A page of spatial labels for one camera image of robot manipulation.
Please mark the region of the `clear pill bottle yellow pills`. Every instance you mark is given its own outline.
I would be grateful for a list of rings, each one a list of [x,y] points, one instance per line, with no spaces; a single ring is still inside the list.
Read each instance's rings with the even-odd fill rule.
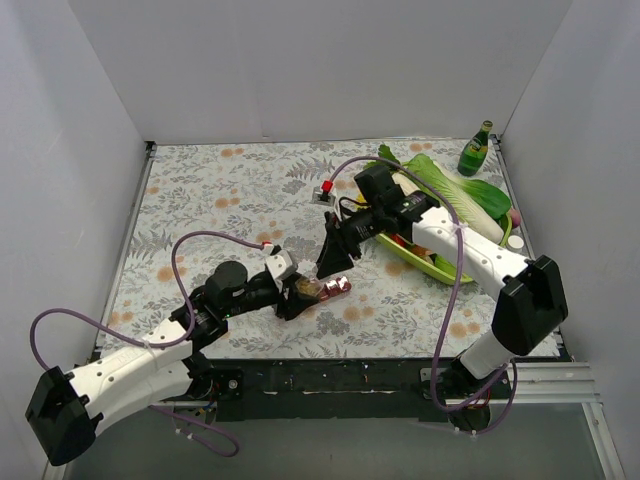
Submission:
[[[319,281],[314,279],[300,277],[295,282],[295,286],[297,290],[303,295],[320,298],[323,294],[323,285]]]

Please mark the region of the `red weekly pill organizer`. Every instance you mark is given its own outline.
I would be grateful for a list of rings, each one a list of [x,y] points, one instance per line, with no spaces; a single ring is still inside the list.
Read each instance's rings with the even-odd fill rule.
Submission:
[[[346,276],[339,276],[319,285],[319,291],[316,297],[320,302],[325,302],[334,297],[349,293],[352,288],[351,282]]]

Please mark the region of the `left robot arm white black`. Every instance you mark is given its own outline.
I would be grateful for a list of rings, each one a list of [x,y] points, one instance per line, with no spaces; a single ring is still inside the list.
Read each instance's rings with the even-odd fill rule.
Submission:
[[[229,396],[239,375],[216,372],[202,350],[224,336],[231,317],[274,309],[292,320],[326,297],[323,286],[290,270],[249,276],[239,262],[220,264],[188,302],[141,338],[99,360],[63,372],[53,367],[37,383],[25,417],[54,466],[83,454],[104,430],[165,399]]]

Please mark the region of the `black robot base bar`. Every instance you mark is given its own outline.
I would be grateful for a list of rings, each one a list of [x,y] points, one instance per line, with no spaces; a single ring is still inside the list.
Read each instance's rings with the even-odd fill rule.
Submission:
[[[274,419],[417,419],[444,422],[444,406],[474,394],[504,400],[502,371],[478,380],[459,361],[271,359],[187,361],[184,401],[202,402],[221,422]]]

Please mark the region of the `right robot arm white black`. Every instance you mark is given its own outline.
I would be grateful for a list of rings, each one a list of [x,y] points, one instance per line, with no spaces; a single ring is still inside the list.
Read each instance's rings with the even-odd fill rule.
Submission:
[[[349,270],[360,258],[362,242],[378,234],[406,233],[413,244],[431,247],[469,275],[496,302],[490,329],[459,357],[454,389],[475,397],[489,375],[514,357],[528,355],[568,316],[557,263],[511,252],[455,222],[445,203],[417,190],[409,195],[380,165],[356,175],[365,207],[341,220],[325,216],[326,237],[316,262],[326,278]]]

